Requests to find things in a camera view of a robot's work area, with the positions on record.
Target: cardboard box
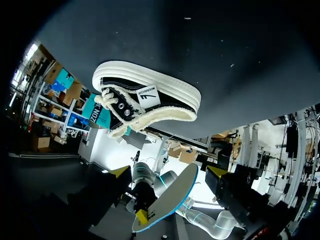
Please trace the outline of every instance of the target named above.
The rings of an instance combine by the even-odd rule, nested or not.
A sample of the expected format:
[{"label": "cardboard box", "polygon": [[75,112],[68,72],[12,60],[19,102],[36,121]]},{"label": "cardboard box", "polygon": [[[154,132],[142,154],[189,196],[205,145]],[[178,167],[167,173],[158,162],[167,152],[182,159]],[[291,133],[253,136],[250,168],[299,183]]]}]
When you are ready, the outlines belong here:
[{"label": "cardboard box", "polygon": [[58,77],[62,69],[62,65],[56,61],[50,69],[50,71],[48,72],[48,74],[45,76],[44,81],[48,84],[54,84],[56,78]]},{"label": "cardboard box", "polygon": [[62,145],[67,143],[64,139],[62,139],[61,137],[58,137],[57,135],[54,137],[53,140],[58,142],[58,143],[60,143],[60,144],[62,144]]},{"label": "cardboard box", "polygon": [[46,107],[41,107],[40,111],[44,112],[44,113],[47,113],[48,112],[48,109]]},{"label": "cardboard box", "polygon": [[71,98],[71,99],[80,99],[80,94],[82,91],[82,85],[81,83],[78,83],[76,81],[73,81],[70,88],[66,91],[65,97]]},{"label": "cardboard box", "polygon": [[182,149],[181,149],[181,148],[174,150],[173,148],[170,147],[170,148],[169,148],[168,155],[169,155],[170,157],[173,157],[173,158],[175,158],[175,159],[178,159],[178,158],[180,157],[181,152],[182,152]]},{"label": "cardboard box", "polygon": [[39,121],[40,121],[40,117],[34,115],[32,120],[33,120],[34,122],[39,122]]},{"label": "cardboard box", "polygon": [[45,127],[49,127],[50,128],[50,133],[53,133],[53,134],[57,134],[58,133],[58,129],[60,127],[59,123],[51,122],[51,121],[44,121],[42,125],[45,126]]},{"label": "cardboard box", "polygon": [[170,144],[168,155],[176,159],[179,158],[182,152],[181,143],[174,140],[168,140],[168,143]]},{"label": "cardboard box", "polygon": [[42,54],[48,59],[50,62],[54,60],[54,57],[50,54],[50,52],[43,46],[42,44],[39,45],[38,49],[42,52]]},{"label": "cardboard box", "polygon": [[62,115],[62,110],[54,106],[51,110],[51,113],[60,117]]},{"label": "cardboard box", "polygon": [[73,100],[73,98],[65,96],[62,102],[70,107]]},{"label": "cardboard box", "polygon": [[183,146],[183,145],[181,145],[181,149],[182,149],[182,152],[179,157],[180,162],[191,164],[196,160],[198,156],[196,149],[191,148],[189,146]]},{"label": "cardboard box", "polygon": [[33,148],[35,151],[37,149],[49,147],[50,137],[34,137],[33,138]]},{"label": "cardboard box", "polygon": [[313,151],[315,147],[315,143],[312,139],[307,139],[306,140],[306,146],[305,146],[305,157],[310,159],[313,156]]},{"label": "cardboard box", "polygon": [[213,135],[212,138],[223,138],[224,139],[225,137],[228,136],[229,133],[230,133],[230,130],[227,130],[227,131]]}]

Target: white shoelace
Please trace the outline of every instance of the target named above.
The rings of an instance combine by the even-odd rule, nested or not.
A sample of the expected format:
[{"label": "white shoelace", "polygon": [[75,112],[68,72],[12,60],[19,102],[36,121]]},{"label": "white shoelace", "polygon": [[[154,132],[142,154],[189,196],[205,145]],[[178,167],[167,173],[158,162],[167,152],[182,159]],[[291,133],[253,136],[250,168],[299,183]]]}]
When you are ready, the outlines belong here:
[{"label": "white shoelace", "polygon": [[116,104],[118,98],[114,97],[114,93],[109,93],[109,88],[102,91],[101,95],[97,95],[94,98],[94,101],[98,104],[101,104],[105,109],[109,110],[111,104]]}]

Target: cable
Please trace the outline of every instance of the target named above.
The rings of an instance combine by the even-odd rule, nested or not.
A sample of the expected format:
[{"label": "cable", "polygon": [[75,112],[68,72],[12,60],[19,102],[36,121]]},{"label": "cable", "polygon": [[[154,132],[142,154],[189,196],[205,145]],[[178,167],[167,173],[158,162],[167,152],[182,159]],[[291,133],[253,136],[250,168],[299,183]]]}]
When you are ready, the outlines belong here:
[{"label": "cable", "polygon": [[286,135],[287,135],[287,132],[286,132],[286,126],[284,126],[284,130],[283,130],[283,139],[282,139],[282,148],[281,148],[281,151],[280,151],[280,157],[279,157],[279,164],[278,164],[278,169],[276,171],[276,177],[275,177],[275,181],[274,181],[274,187],[276,187],[276,183],[277,183],[277,180],[278,180],[278,174],[279,174],[279,170],[280,170],[280,162],[281,162],[281,157],[282,157],[282,151],[283,151],[283,145],[284,145],[284,142],[285,142],[285,138],[286,138]]}]

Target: black table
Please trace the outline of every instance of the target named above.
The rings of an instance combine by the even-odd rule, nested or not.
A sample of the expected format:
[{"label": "black table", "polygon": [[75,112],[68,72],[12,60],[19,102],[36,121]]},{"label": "black table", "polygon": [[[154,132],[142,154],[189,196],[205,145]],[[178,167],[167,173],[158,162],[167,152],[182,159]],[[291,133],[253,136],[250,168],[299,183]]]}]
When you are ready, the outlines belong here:
[{"label": "black table", "polygon": [[287,8],[261,1],[76,1],[37,38],[92,91],[93,72],[110,60],[197,87],[196,121],[154,124],[197,138],[320,102],[319,62],[296,26]]}]

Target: sneaker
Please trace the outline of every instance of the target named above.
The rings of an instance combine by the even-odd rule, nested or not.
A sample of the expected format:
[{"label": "sneaker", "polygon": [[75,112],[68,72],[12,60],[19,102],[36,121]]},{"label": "sneaker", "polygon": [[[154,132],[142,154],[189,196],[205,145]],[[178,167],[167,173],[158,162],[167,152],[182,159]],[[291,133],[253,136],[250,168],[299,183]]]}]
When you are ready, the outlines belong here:
[{"label": "sneaker", "polygon": [[192,122],[201,94],[177,78],[125,61],[107,61],[94,71],[96,103],[110,110],[109,136],[122,136],[127,127],[140,131],[162,120]]}]

